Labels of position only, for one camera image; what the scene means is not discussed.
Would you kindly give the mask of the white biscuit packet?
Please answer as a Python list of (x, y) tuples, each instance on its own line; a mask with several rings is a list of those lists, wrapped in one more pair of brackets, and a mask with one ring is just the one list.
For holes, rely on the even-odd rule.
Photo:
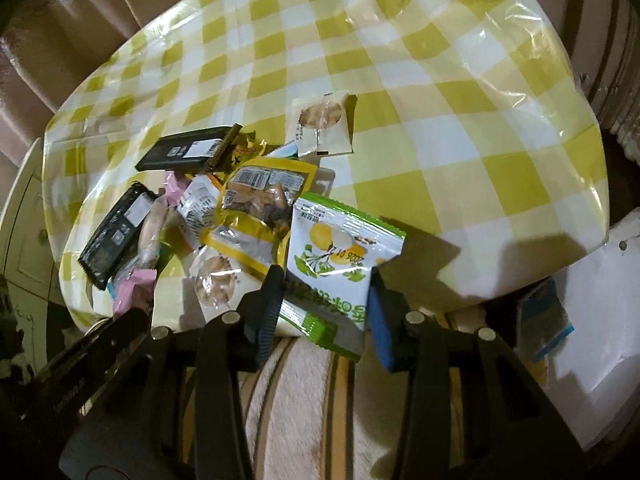
[(262, 286), (262, 279), (247, 266), (209, 246), (196, 252), (189, 275), (206, 322), (235, 310), (247, 292)]
[(334, 156), (352, 152), (347, 120), (347, 91), (306, 96), (292, 101), (286, 138), (299, 157)]

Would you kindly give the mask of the green white snack packet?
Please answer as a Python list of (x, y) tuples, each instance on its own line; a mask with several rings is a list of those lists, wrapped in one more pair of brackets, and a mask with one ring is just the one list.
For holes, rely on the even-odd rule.
[(317, 346), (358, 362), (373, 270), (399, 256), (406, 233), (306, 192), (294, 203), (281, 318)]

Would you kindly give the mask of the yellow clear tofu packet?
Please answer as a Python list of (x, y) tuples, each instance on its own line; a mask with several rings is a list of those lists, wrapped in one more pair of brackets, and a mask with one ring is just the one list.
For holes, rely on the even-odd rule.
[(265, 274), (283, 261), (293, 206), (310, 190), (316, 172), (309, 162), (288, 158), (244, 162), (224, 182), (214, 223), (203, 231), (201, 242)]

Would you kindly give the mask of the beige clear snack packet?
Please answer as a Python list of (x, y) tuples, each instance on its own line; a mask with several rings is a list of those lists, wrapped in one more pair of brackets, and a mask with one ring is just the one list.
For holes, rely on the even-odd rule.
[(110, 284), (114, 289), (128, 280), (135, 270), (154, 269), (162, 252), (163, 227), (170, 211), (171, 202), (166, 195), (154, 200), (150, 212), (142, 221), (140, 233), (134, 246), (128, 250), (122, 262), (116, 266)]

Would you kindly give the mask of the white orange small packet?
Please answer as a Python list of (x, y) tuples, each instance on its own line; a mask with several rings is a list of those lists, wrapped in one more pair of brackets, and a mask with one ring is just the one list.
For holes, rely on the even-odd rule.
[(178, 201), (183, 236), (192, 249), (201, 245), (201, 235), (214, 225), (220, 191), (221, 184), (214, 176), (198, 174)]

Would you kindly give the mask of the black snack bar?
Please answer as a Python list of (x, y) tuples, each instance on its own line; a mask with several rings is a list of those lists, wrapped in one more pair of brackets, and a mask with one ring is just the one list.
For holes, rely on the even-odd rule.
[(241, 125), (185, 131), (158, 139), (137, 162), (138, 171), (193, 174), (215, 169), (232, 147)]
[(80, 253), (78, 262), (91, 284), (105, 290), (120, 260), (138, 239), (157, 195), (134, 181), (105, 215)]

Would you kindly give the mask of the yellow dried tofu packet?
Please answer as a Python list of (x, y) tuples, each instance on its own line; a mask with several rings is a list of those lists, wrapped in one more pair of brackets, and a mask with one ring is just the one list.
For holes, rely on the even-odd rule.
[(224, 151), (222, 159), (218, 165), (218, 170), (231, 172), (237, 166), (244, 164), (248, 160), (262, 156), (267, 148), (267, 142), (258, 139), (255, 131), (239, 132), (228, 148)]

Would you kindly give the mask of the pink candy packet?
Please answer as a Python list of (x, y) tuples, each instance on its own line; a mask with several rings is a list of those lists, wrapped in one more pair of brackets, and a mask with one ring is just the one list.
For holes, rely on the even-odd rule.
[(113, 306), (114, 318), (132, 309), (150, 314), (153, 309), (154, 288), (157, 279), (155, 269), (137, 269), (120, 284)]

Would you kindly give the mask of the white cabinet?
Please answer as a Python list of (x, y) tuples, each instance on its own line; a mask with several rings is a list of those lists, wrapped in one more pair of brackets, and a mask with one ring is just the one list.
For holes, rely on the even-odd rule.
[(64, 306), (44, 221), (42, 158), (38, 139), (17, 171), (1, 215), (1, 275), (8, 282), (17, 326), (25, 336), (26, 359), (34, 370), (48, 362), (48, 310)]

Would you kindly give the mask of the yellow checkered tablecloth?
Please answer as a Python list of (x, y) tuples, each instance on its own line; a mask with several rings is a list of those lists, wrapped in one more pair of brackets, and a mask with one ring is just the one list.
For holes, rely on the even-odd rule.
[(597, 119), (537, 0), (182, 0), (66, 100), (43, 201), (70, 315), (111, 312), (78, 262), (164, 134), (241, 124), (285, 140), (300, 96), (356, 100), (334, 200), (403, 229), (384, 278), (457, 310), (536, 282), (608, 237)]

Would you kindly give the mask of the brown sofa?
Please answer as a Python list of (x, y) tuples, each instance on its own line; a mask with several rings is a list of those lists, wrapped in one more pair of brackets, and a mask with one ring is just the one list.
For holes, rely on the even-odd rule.
[(1, 0), (1, 160), (21, 165), (67, 97), (180, 0)]

